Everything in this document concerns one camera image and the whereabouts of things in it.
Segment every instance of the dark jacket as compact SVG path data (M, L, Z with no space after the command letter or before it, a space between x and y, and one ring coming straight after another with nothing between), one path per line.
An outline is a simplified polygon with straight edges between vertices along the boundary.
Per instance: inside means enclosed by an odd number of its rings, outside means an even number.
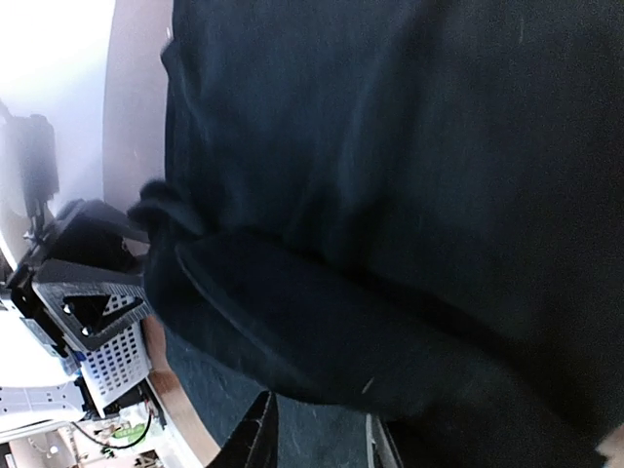
M167 184L131 211L155 311L283 395L408 421L439 466L601 466L623 44L615 0L177 0Z

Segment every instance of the white surface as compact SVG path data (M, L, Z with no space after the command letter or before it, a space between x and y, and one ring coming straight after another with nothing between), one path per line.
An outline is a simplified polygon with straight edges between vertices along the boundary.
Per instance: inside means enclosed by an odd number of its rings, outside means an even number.
M47 421L40 424L33 424L31 426L22 427L20 429L14 429L8 432L0 433L0 444L14 441L20 437L29 437L35 434L41 434L44 432L56 431L60 427L65 426L65 421Z
M10 442L17 468L68 468L75 465L71 449L58 431Z
M42 421L79 421L85 401L73 382L54 387L0 387L0 434Z
M150 370L140 324L135 323L87 354L82 374L99 415L104 408L142 382Z
M55 128L60 194L53 212L75 198L102 197L104 82L114 6L114 0L0 0L0 98L15 115L43 114ZM0 186L0 249L14 266L25 252L20 236L28 227L7 207L7 193L15 189L7 182ZM0 379L49 385L57 375L54 358L19 320L0 317ZM30 385L23 385L24 378Z
M71 377L21 322L20 313L0 311L0 387L39 387Z

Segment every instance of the wire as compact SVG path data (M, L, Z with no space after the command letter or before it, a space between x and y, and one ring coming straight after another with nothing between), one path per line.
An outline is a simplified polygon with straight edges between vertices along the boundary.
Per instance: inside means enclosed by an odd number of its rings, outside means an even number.
M131 444L127 444L126 446L111 446L105 442L100 442L98 439L87 434L87 432L75 422L72 422L71 425L74 426L76 429L78 429L78 432L80 432L83 436L85 436L91 442L98 444L99 446L104 447L105 449L114 449L114 450L131 449L132 447L137 446L138 444L143 442L143 439L147 435L147 432L149 431L149 426L152 425L152 411L149 412L149 417L147 418L147 425L145 426L145 430L143 431L141 436L138 439L136 439L134 442L132 442Z
M30 444L31 447L33 447L35 450L37 450L39 453L48 453L47 450L43 450L42 448L38 447L35 444L35 441L32 440L32 438L28 438L28 443Z

